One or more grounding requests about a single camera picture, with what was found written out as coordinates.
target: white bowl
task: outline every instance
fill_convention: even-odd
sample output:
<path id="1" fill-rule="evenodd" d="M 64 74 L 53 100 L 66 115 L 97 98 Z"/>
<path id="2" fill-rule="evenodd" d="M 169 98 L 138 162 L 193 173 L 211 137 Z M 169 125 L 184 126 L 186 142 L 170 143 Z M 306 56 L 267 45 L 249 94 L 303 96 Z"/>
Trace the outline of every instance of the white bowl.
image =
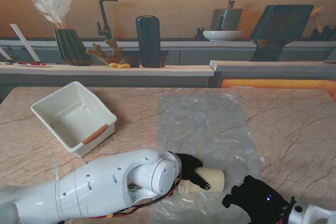
<path id="1" fill-rule="evenodd" d="M 210 41 L 230 41 L 238 38 L 242 31 L 204 31 L 203 35 Z"/>

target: marble countertop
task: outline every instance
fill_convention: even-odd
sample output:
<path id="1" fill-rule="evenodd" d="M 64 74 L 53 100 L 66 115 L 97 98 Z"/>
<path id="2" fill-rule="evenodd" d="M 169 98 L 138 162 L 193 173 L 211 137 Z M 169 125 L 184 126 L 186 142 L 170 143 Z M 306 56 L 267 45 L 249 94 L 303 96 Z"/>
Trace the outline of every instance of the marble countertop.
<path id="1" fill-rule="evenodd" d="M 64 176 L 96 158 L 156 148 L 162 94 L 231 93 L 243 105 L 263 180 L 286 199 L 295 196 L 336 209 L 336 104 L 322 90 L 89 88 L 118 121 L 113 135 L 77 158 L 30 110 L 57 89 L 16 88 L 0 104 L 0 185 L 29 186 L 54 179 L 54 162 Z M 150 211 L 72 223 L 149 223 Z"/>

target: black cable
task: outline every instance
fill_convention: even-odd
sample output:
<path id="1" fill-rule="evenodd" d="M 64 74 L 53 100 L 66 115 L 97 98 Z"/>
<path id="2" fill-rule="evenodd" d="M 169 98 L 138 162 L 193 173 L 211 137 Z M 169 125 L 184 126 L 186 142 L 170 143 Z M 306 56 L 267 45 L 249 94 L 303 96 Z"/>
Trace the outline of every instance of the black cable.
<path id="1" fill-rule="evenodd" d="M 137 211 L 140 208 L 151 206 L 151 205 L 153 205 L 153 204 L 161 201 L 162 199 L 166 198 L 172 191 L 174 191 L 176 189 L 176 187 L 180 184 L 180 182 L 181 182 L 181 179 L 179 179 L 176 183 L 174 183 L 172 185 L 172 188 L 165 195 L 163 195 L 163 196 L 161 196 L 161 197 L 159 197 L 159 198 L 157 198 L 155 200 L 149 201 L 147 203 L 142 203 L 142 204 L 138 204 L 138 205 L 132 206 L 133 209 L 130 212 L 123 212 L 123 211 L 129 209 L 130 208 L 129 207 L 129 208 L 122 209 L 122 210 L 120 210 L 118 212 L 115 212 L 113 215 L 116 215 L 116 216 L 118 216 L 118 215 L 130 215 L 130 214 L 134 213 L 135 211 Z"/>
<path id="2" fill-rule="evenodd" d="M 292 209 L 293 209 L 293 206 L 295 205 L 296 203 L 296 200 L 295 200 L 295 197 L 291 197 L 290 198 L 290 201 L 289 201 L 289 204 L 287 205 L 287 207 L 285 208 L 283 214 L 281 215 L 281 217 L 283 218 L 283 224 L 288 224 L 288 221 L 289 221 L 289 215 L 290 213 L 292 212 Z"/>

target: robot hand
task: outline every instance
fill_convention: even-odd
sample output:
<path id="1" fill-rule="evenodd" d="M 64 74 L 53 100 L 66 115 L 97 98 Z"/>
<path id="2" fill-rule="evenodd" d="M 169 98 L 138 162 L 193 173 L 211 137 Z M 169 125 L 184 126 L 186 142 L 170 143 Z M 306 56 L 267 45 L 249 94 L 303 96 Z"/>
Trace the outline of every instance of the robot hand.
<path id="1" fill-rule="evenodd" d="M 183 153 L 175 153 L 175 155 L 178 156 L 182 164 L 182 179 L 190 180 L 191 183 L 198 185 L 200 188 L 209 190 L 208 182 L 195 172 L 196 168 L 203 167 L 203 163 L 192 155 Z"/>
<path id="2" fill-rule="evenodd" d="M 231 204 L 243 208 L 251 218 L 250 224 L 276 224 L 288 205 L 277 191 L 250 175 L 239 187 L 231 189 L 222 204 L 226 208 Z"/>

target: white plastic bin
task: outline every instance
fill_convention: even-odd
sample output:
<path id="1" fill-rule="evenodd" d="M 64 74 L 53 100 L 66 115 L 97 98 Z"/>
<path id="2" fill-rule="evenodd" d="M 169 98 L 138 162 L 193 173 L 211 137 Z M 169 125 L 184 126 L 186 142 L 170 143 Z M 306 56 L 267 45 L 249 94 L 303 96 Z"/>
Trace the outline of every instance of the white plastic bin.
<path id="1" fill-rule="evenodd" d="M 74 81 L 34 103 L 31 110 L 71 153 L 83 157 L 114 132 L 117 117 Z"/>

